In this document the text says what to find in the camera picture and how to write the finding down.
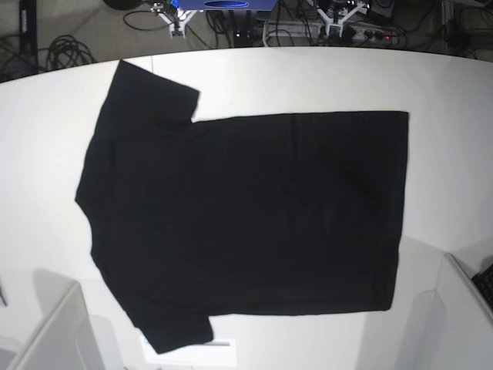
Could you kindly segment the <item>white left partition panel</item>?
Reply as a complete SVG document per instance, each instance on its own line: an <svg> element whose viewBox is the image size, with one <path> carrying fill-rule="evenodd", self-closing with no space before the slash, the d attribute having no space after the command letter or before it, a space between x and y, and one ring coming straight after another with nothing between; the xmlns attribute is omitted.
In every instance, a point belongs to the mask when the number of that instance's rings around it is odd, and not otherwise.
<svg viewBox="0 0 493 370"><path fill-rule="evenodd" d="M81 284L47 270L33 273L41 318L20 341L1 323L2 369L124 369L111 322L90 314Z"/></svg>

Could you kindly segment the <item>white partition panel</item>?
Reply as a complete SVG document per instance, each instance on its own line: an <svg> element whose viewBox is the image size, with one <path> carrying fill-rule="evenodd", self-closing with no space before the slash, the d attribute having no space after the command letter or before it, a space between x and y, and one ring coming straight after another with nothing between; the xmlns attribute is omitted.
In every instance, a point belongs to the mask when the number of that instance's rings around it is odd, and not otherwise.
<svg viewBox="0 0 493 370"><path fill-rule="evenodd" d="M453 255L413 301L399 369L491 369L492 312Z"/></svg>
<svg viewBox="0 0 493 370"><path fill-rule="evenodd" d="M81 284L47 270L33 273L41 318L20 341L1 323L2 369L124 369L111 322L90 314Z"/></svg>

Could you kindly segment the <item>white right partition panel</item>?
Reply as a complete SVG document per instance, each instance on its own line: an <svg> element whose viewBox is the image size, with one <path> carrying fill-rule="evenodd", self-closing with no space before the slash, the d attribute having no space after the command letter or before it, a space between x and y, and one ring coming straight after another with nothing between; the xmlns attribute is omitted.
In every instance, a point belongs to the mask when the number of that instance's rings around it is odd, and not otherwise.
<svg viewBox="0 0 493 370"><path fill-rule="evenodd" d="M399 369L491 369L492 312L453 255L413 301Z"/></svg>

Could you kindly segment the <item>black T-shirt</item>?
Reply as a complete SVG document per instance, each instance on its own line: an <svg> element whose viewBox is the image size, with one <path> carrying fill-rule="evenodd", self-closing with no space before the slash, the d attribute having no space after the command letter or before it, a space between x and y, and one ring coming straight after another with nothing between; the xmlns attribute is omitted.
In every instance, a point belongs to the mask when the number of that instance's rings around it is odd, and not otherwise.
<svg viewBox="0 0 493 370"><path fill-rule="evenodd" d="M409 115L193 122L199 92L120 62L75 200L104 282L158 353L218 315L390 309Z"/></svg>

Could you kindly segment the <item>blue box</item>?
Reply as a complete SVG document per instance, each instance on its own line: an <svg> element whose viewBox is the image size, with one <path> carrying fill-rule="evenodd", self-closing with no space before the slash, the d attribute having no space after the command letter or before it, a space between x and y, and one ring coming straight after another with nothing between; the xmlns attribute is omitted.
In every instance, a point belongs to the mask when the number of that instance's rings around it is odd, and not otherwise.
<svg viewBox="0 0 493 370"><path fill-rule="evenodd" d="M178 0L183 10L271 11L277 0Z"/></svg>

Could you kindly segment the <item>black keyboard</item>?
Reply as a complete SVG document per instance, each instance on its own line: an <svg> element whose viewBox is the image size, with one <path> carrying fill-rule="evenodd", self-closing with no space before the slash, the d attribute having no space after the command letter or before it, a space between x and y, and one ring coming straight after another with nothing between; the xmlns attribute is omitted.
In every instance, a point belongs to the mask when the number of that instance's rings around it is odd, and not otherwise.
<svg viewBox="0 0 493 370"><path fill-rule="evenodd" d="M476 274L472 281L490 309L493 308L493 265Z"/></svg>

